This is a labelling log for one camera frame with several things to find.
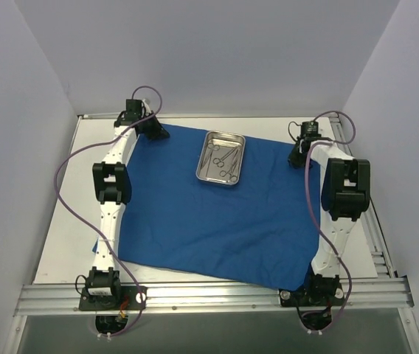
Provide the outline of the blue surgical cloth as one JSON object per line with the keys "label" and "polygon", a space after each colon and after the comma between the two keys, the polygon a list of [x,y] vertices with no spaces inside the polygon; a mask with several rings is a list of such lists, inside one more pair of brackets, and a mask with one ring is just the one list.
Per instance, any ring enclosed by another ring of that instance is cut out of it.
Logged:
{"label": "blue surgical cloth", "polygon": [[139,139],[131,155],[119,258],[268,288],[300,287],[318,249],[319,165],[294,169],[290,144],[249,137],[239,182],[210,184],[196,176],[206,132],[172,125],[167,131],[168,139]]}

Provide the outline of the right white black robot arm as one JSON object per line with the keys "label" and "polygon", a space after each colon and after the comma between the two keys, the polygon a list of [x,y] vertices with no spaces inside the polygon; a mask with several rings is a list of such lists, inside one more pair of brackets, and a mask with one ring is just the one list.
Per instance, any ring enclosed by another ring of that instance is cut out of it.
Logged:
{"label": "right white black robot arm", "polygon": [[[370,205],[370,162],[347,155],[336,142],[320,134],[299,136],[288,157],[289,164],[304,169],[304,190],[308,212],[319,233],[319,247],[311,261],[308,281],[301,286],[302,298],[320,303],[327,295],[341,299],[342,255],[350,232]],[[325,222],[316,219],[311,203],[309,170],[315,161],[324,176],[319,201]]]}

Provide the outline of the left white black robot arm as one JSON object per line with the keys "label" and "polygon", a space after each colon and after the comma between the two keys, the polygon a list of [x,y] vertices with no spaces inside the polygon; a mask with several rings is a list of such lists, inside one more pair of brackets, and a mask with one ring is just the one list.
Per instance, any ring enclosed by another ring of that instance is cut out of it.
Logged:
{"label": "left white black robot arm", "polygon": [[116,308],[122,300],[117,246],[120,223],[132,194],[126,163],[139,135],[149,140],[170,136],[147,100],[127,99],[125,110],[114,122],[111,147],[102,161],[92,167],[94,193],[100,205],[100,232],[84,291],[105,309]]}

